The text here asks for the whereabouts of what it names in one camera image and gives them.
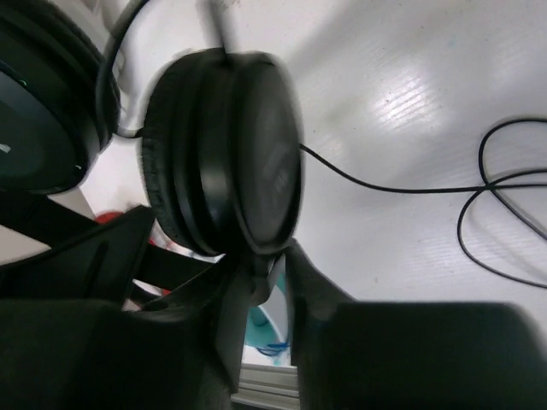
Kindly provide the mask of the black wired headphones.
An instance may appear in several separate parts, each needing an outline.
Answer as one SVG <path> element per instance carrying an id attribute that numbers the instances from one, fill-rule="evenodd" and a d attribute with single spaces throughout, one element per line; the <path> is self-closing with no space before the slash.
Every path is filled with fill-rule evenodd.
<path id="1" fill-rule="evenodd" d="M 216 46 L 171 63 L 144 124 L 128 131 L 113 68 L 144 2 L 128 4 L 103 48 L 53 2 L 2 2 L 4 226 L 28 232 L 31 201 L 76 187 L 118 136 L 140 140 L 147 195 L 170 239 L 208 256 L 285 248 L 305 151 L 289 86 L 271 56 L 230 52 L 217 2 L 204 7 Z"/>

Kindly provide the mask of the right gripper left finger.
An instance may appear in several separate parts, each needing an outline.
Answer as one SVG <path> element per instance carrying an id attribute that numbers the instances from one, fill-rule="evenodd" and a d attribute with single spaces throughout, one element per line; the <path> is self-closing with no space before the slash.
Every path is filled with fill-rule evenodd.
<path id="1" fill-rule="evenodd" d="M 1 268 L 4 409 L 228 409 L 238 389 L 250 280 L 226 256 L 137 312 L 123 309 L 149 248 L 148 208 L 66 231 L 6 207 L 3 226 L 50 249 Z"/>

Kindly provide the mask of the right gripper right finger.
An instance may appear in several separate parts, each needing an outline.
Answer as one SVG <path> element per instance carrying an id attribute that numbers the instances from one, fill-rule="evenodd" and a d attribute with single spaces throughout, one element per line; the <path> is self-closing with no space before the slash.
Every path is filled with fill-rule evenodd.
<path id="1" fill-rule="evenodd" d="M 285 251 L 303 409 L 543 409 L 546 344 L 500 302 L 362 302 Z"/>

